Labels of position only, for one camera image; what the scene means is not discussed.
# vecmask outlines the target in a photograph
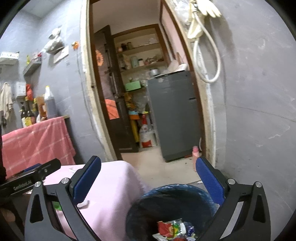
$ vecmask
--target jar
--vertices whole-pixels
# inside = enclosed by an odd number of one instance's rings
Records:
[[[133,44],[131,42],[128,42],[127,45],[128,45],[128,50],[133,49]]]
[[[127,51],[128,50],[128,47],[126,46],[126,44],[121,44],[121,47],[122,47],[122,50],[123,51]]]
[[[139,59],[139,66],[144,66],[145,62],[142,58]]]
[[[139,67],[139,61],[138,61],[137,56],[132,56],[131,57],[131,66],[133,68]]]

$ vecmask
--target pink checkered cloth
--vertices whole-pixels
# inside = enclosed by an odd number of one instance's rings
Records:
[[[75,150],[63,117],[12,131],[3,135],[2,140],[3,165],[7,178],[54,158],[58,158],[62,165],[75,165]]]

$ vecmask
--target wooden door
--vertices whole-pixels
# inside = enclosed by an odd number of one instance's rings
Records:
[[[109,132],[114,133],[116,142],[114,148],[120,153],[138,152],[131,129],[128,110],[124,100],[124,85],[121,79],[119,65],[110,26],[102,28],[94,34],[100,84],[106,108],[110,119]]]

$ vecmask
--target white cloth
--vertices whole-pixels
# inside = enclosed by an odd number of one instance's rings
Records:
[[[5,82],[1,89],[0,95],[0,111],[3,111],[3,117],[7,120],[9,118],[12,107],[12,94],[9,83]]]

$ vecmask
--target wall-mounted box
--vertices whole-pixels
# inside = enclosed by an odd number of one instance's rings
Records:
[[[18,61],[19,53],[2,52],[0,55],[0,64],[13,65]]]
[[[15,97],[25,97],[26,96],[26,82],[16,82],[15,83]]]

